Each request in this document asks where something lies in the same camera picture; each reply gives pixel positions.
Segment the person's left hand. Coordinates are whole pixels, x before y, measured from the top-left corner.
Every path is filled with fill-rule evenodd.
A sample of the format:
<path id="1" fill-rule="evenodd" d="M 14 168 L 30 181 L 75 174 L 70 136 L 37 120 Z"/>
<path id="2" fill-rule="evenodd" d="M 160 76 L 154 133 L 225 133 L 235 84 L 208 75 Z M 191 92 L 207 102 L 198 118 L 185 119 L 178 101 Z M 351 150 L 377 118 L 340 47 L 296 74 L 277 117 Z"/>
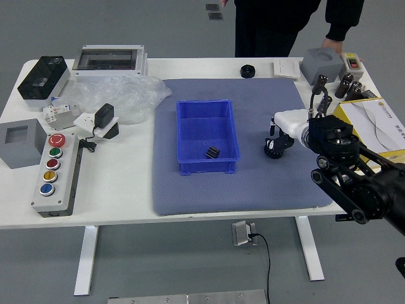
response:
<path id="1" fill-rule="evenodd" d="M 341 55 L 342 48 L 343 48 L 343 41 L 335 41 L 328 38 L 324 38 L 322 44 L 322 48 L 331 48 L 333 49 L 337 55 Z"/>

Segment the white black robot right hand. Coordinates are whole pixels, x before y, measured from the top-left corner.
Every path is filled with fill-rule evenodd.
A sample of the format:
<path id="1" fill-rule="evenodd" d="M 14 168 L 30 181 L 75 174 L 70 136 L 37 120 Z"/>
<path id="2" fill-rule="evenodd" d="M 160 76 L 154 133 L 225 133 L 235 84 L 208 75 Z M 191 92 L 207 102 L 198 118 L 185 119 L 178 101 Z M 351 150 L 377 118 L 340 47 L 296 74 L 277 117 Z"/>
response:
<path id="1" fill-rule="evenodd" d="M 271 118 L 270 136 L 265 139 L 264 152 L 271 159 L 279 159 L 295 141 L 308 148 L 308 134 L 308 113 L 305 109 L 277 112 Z"/>

